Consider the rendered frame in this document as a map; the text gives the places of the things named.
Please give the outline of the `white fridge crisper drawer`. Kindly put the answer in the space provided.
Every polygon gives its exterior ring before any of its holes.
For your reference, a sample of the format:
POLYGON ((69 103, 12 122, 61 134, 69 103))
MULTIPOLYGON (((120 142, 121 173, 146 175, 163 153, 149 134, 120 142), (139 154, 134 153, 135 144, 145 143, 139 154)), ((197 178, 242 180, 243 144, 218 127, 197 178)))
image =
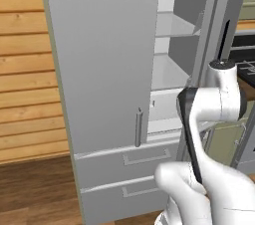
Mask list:
POLYGON ((182 128, 176 109, 176 98, 182 89, 153 91, 150 93, 148 134, 182 128))

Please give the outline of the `grey fridge drawer front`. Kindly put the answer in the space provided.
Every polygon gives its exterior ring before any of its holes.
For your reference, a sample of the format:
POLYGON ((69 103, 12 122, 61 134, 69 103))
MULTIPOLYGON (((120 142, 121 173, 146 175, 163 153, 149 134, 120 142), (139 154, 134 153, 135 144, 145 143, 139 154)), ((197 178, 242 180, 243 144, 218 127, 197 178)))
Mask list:
POLYGON ((122 187, 128 192, 158 188, 154 176, 140 177, 80 190, 86 225, 100 225, 123 218, 133 217, 166 206, 167 194, 162 190, 124 198, 122 187))
POLYGON ((143 144, 140 147, 119 148, 80 156, 76 159, 79 186, 91 188, 153 175, 155 168, 161 162, 175 160, 178 144, 178 138, 169 138, 165 141, 143 144), (136 160, 164 155, 163 149, 165 148, 169 149, 171 158, 124 165, 124 154, 130 160, 136 160))

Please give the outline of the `glass fridge shelf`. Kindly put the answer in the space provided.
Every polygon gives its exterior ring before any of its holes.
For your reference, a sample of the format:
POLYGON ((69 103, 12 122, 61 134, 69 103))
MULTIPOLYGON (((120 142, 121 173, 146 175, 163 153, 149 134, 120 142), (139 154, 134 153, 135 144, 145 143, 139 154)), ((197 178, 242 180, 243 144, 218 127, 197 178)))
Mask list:
POLYGON ((174 15, 172 12, 158 12, 156 19, 157 38, 199 36, 201 30, 195 25, 174 15))

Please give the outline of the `olive cupboard door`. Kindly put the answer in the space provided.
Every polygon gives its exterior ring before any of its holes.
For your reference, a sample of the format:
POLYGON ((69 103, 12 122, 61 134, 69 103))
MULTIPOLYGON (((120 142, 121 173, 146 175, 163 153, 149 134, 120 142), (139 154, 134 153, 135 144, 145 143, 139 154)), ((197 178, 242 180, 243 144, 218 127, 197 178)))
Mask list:
POLYGON ((218 123, 207 148, 208 155, 218 162, 230 165, 246 129, 246 119, 218 123))

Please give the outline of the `black hob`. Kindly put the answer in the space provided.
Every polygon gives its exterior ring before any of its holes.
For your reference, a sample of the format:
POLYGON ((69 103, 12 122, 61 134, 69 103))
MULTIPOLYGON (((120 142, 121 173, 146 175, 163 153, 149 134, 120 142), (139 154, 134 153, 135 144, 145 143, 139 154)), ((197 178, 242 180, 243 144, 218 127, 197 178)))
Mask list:
POLYGON ((229 58, 237 65, 238 77, 255 88, 255 34, 235 36, 229 58))

